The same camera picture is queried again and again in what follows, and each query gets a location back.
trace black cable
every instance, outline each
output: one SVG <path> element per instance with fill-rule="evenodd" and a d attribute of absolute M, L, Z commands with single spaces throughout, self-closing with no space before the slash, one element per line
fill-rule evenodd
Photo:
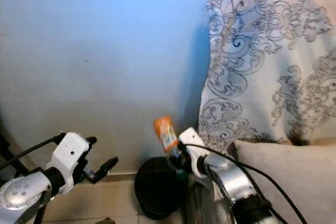
<path fill-rule="evenodd" d="M 4 169 L 8 165 L 10 165 L 12 162 L 14 162 L 14 161 L 18 160 L 19 158 L 27 155 L 28 153 L 30 153 L 30 152 L 32 152 L 34 150 L 37 150 L 37 149 L 41 148 L 42 146 L 45 146 L 45 145 L 47 145 L 47 144 L 49 144 L 51 142 L 59 144 L 60 141 L 64 138 L 64 136 L 65 136 L 65 133 L 61 133 L 58 136 L 54 136 L 51 139 L 45 140 L 44 142 L 39 143 L 39 144 L 37 144 L 37 145 L 35 145 L 35 146 L 33 146 L 33 147 L 25 150 L 24 152 L 21 152 L 20 154 L 18 154 L 17 156 L 13 157 L 12 159 L 10 159 L 9 161 L 7 161 L 6 163 L 0 165 L 0 170 Z"/>
<path fill-rule="evenodd" d="M 251 169 L 261 175 L 263 175 L 265 178 L 267 178 L 283 195 L 283 197 L 286 199 L 286 201 L 289 203 L 289 205 L 292 207 L 292 209 L 294 210 L 294 212 L 297 214 L 297 216 L 299 217 L 299 219 L 301 220 L 302 223 L 307 223 L 307 221 L 305 220 L 305 218 L 303 217 L 302 213 L 300 212 L 300 210 L 296 207 L 296 205 L 293 203 L 293 201 L 289 198 L 289 196 L 286 194 L 286 192 L 279 186 L 279 184 L 273 179 L 271 178 L 268 174 L 260 171 L 257 168 L 254 168 L 252 166 L 246 165 L 244 163 L 241 163 L 239 161 L 236 161 L 234 158 L 231 158 L 223 153 L 220 153 L 216 150 L 213 150 L 211 148 L 205 147 L 205 146 L 201 146 L 201 145 L 196 145 L 196 144 L 183 144 L 184 146 L 195 146 L 195 147 L 199 147 L 199 148 L 203 148 L 207 151 L 213 152 L 219 156 L 222 156 L 228 160 L 230 160 L 232 163 L 236 164 L 240 169 L 242 169 L 242 171 L 246 174 L 246 176 L 251 180 L 251 183 L 253 184 L 253 186 L 255 187 L 257 193 L 259 193 L 263 199 L 266 199 L 263 195 L 263 193 L 261 192 L 260 188 L 258 187 L 258 185 L 255 183 L 255 181 L 253 180 L 253 178 L 250 176 L 250 174 L 244 169 L 244 167 Z M 277 218 L 279 218 L 280 221 L 285 222 L 285 220 L 273 209 L 271 208 L 271 211 L 273 214 L 278 215 Z"/>
<path fill-rule="evenodd" d="M 21 174 L 21 171 L 20 170 L 16 170 L 14 178 L 17 178 L 18 176 L 20 176 L 20 174 Z"/>
<path fill-rule="evenodd" d="M 44 213 L 46 211 L 46 208 L 47 208 L 47 204 L 46 203 L 44 206 L 42 206 L 36 213 L 36 216 L 35 216 L 35 220 L 34 220 L 34 224 L 41 224 L 42 221 L 43 221 L 43 216 L 44 216 Z"/>

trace tiled floor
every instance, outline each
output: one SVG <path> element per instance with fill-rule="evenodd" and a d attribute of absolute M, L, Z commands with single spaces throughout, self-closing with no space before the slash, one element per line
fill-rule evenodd
<path fill-rule="evenodd" d="M 164 220 L 147 218 L 139 209 L 132 180 L 77 185 L 65 196 L 51 201 L 44 224 L 95 224 L 106 217 L 116 224 L 183 224 L 180 212 Z"/>

